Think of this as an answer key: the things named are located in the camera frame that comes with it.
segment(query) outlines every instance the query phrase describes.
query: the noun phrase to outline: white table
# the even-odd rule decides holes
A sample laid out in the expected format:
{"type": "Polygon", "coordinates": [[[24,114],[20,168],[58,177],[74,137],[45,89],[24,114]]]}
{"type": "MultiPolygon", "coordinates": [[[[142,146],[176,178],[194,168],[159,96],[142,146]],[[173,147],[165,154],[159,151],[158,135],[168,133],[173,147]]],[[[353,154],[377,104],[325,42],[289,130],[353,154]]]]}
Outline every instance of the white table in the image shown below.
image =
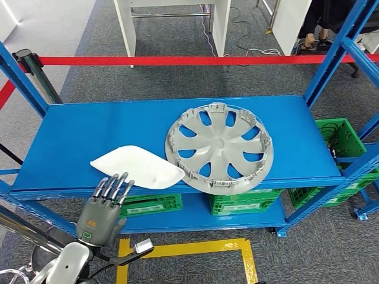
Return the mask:
{"type": "Polygon", "coordinates": [[[212,36],[219,57],[224,55],[227,23],[232,0],[114,0],[128,56],[135,55],[134,25],[131,8],[211,4],[212,36]]]}

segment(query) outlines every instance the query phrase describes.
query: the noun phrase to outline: white panel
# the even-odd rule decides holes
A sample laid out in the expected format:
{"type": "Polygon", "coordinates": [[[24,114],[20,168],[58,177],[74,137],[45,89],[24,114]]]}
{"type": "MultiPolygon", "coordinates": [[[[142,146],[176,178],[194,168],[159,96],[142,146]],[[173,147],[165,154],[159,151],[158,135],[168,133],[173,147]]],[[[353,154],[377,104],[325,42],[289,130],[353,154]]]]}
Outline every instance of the white panel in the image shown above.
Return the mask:
{"type": "Polygon", "coordinates": [[[364,35],[362,43],[369,53],[375,53],[379,47],[379,30],[364,35]]]}
{"type": "Polygon", "coordinates": [[[16,26],[20,17],[16,10],[5,0],[0,0],[0,41],[5,41],[16,26]]]}
{"type": "Polygon", "coordinates": [[[128,0],[131,7],[157,7],[157,6],[182,6],[213,4],[215,0],[128,0]]]}
{"type": "Polygon", "coordinates": [[[291,55],[312,0],[280,1],[273,33],[284,55],[291,55]]]}
{"type": "Polygon", "coordinates": [[[230,2],[231,0],[214,1],[212,36],[219,57],[223,57],[224,55],[230,2]]]}
{"type": "Polygon", "coordinates": [[[135,35],[134,25],[133,23],[133,18],[131,17],[129,1],[115,0],[115,7],[117,17],[119,17],[121,32],[122,33],[122,37],[125,43],[128,56],[134,56],[137,37],[135,35]]]}

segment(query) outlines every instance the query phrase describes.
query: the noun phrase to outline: robotic arm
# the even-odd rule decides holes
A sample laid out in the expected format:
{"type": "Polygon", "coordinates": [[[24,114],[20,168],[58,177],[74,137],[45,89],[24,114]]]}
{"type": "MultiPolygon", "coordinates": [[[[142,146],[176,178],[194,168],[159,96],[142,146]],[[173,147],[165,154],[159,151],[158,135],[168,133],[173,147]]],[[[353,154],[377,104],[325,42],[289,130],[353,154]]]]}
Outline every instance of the robotic arm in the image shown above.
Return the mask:
{"type": "Polygon", "coordinates": [[[117,199],[117,196],[127,177],[128,173],[124,173],[120,177],[116,174],[110,179],[106,177],[101,180],[78,221],[77,240],[66,245],[58,258],[48,264],[30,283],[97,283],[93,277],[100,270],[88,277],[89,262],[94,256],[108,262],[105,269],[124,266],[152,252],[154,248],[150,239],[135,245],[133,253],[125,257],[111,258],[100,252],[102,247],[109,245],[126,224],[126,218],[117,219],[134,181],[129,181],[119,198],[117,199]]]}

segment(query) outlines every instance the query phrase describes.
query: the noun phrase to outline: blue metal shelf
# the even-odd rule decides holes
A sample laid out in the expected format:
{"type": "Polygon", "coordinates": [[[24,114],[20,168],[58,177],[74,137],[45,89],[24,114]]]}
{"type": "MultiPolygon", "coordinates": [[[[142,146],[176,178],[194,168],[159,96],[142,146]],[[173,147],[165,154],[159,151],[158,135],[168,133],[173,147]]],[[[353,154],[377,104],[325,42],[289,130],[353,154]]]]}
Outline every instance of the blue metal shelf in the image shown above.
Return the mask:
{"type": "Polygon", "coordinates": [[[212,216],[207,194],[183,195],[182,211],[128,218],[122,234],[281,227],[285,214],[281,198],[264,213],[212,216]]]}
{"type": "MultiPolygon", "coordinates": [[[[163,191],[134,188],[131,195],[186,194],[183,194],[183,211],[129,218],[123,233],[274,227],[278,236],[284,237],[288,229],[379,164],[379,143],[376,143],[340,174],[310,110],[347,51],[379,85],[377,67],[353,44],[378,4],[379,0],[356,0],[304,96],[48,105],[0,43],[0,69],[43,119],[15,183],[10,186],[0,180],[0,197],[75,235],[72,223],[35,200],[88,198],[103,176],[91,167],[90,161],[128,144],[164,158],[164,141],[175,119],[188,108],[223,102],[257,114],[273,138],[273,165],[257,189],[326,187],[288,217],[280,198],[264,213],[213,217],[206,195],[182,182],[163,191]]],[[[377,126],[378,118],[365,126],[360,137],[377,126]]]]}
{"type": "MultiPolygon", "coordinates": [[[[260,188],[344,180],[302,96],[177,99],[52,105],[11,187],[12,194],[35,199],[79,197],[83,191],[88,196],[85,189],[92,191],[103,176],[90,161],[125,145],[138,145],[165,159],[164,142],[173,121],[186,109],[211,102],[249,109],[269,131],[275,158],[260,188]]],[[[133,188],[131,194],[196,192],[180,182],[163,191],[133,188]]]]}

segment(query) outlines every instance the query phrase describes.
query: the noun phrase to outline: black chair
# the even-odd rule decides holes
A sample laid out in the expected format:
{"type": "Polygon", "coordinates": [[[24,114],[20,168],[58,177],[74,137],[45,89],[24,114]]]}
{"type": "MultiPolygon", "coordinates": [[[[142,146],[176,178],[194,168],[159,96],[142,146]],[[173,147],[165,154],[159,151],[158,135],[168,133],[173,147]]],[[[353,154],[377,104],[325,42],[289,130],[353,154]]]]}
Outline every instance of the black chair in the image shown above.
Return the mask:
{"type": "MultiPolygon", "coordinates": [[[[335,34],[340,32],[344,20],[356,3],[356,0],[325,0],[324,19],[335,34]]],[[[369,17],[368,21],[360,31],[360,34],[368,34],[379,29],[379,6],[369,17]]],[[[348,63],[354,72],[353,78],[359,76],[359,67],[356,63],[348,63]]]]}

